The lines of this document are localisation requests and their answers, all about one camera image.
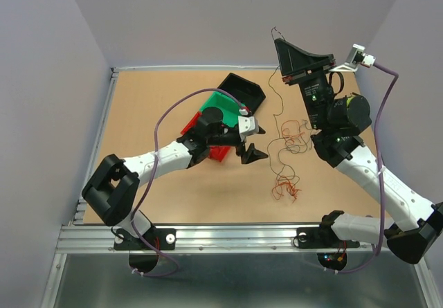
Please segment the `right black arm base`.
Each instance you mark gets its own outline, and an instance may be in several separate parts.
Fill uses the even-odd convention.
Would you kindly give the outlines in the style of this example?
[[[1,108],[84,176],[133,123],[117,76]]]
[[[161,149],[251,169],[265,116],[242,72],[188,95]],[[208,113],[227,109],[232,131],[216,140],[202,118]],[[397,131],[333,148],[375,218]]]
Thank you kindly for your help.
[[[299,249],[325,249],[317,258],[323,268],[342,271],[347,265],[347,250],[359,248],[360,243],[352,240],[341,240],[331,230],[317,227],[301,227],[293,238],[293,245]]]

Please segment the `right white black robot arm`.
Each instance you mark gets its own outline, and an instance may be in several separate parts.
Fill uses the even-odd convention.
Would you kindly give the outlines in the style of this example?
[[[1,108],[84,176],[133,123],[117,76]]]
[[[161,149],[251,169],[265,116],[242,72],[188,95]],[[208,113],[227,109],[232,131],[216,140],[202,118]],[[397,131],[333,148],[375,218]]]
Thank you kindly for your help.
[[[442,204],[433,203],[409,188],[383,163],[379,150],[361,138],[379,117],[370,115],[367,99],[357,93],[343,96],[332,86],[333,75],[359,67],[379,68],[363,46],[353,45],[343,64],[333,55],[307,52],[283,38],[274,41],[282,81],[298,85],[311,137],[320,159],[366,191],[380,206],[377,218],[350,215],[342,210],[325,215],[311,231],[297,236],[298,248],[335,248],[348,242],[372,244],[376,252],[388,248],[409,264],[418,263],[442,234]]]

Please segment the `red storage bin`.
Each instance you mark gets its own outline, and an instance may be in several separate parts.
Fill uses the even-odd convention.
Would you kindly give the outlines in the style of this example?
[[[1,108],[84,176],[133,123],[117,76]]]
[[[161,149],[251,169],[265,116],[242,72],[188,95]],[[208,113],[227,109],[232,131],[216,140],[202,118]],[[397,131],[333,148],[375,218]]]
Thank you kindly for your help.
[[[190,128],[194,127],[197,123],[197,119],[202,115],[202,111],[198,111],[189,123],[181,130],[181,135],[184,135]],[[230,151],[229,146],[211,146],[209,159],[222,162]]]

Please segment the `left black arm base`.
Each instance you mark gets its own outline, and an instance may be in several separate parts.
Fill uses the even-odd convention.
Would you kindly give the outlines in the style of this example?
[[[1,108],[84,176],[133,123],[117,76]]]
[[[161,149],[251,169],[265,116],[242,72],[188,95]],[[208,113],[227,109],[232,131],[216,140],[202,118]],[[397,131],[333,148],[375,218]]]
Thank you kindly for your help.
[[[128,252],[128,264],[132,273],[142,277],[159,278],[171,275],[178,270],[178,264],[165,251],[173,251],[176,246],[177,230],[153,226],[143,239],[135,237],[122,228],[111,227],[114,235],[114,250]]]

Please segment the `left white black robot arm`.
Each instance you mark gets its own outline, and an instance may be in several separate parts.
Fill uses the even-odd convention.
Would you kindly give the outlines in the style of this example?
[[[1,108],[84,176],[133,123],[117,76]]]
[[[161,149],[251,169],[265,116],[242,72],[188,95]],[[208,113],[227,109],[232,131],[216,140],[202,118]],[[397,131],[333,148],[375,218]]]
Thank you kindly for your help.
[[[105,225],[125,230],[138,248],[149,247],[154,226],[134,206],[139,187],[150,187],[160,176],[200,164],[210,156],[212,147],[235,148],[243,164],[267,158],[266,153],[246,144],[247,137],[265,134],[256,117],[241,114],[233,127],[222,120],[221,109],[208,107],[197,114],[182,136],[159,150],[129,158],[104,157],[83,187],[82,198]]]

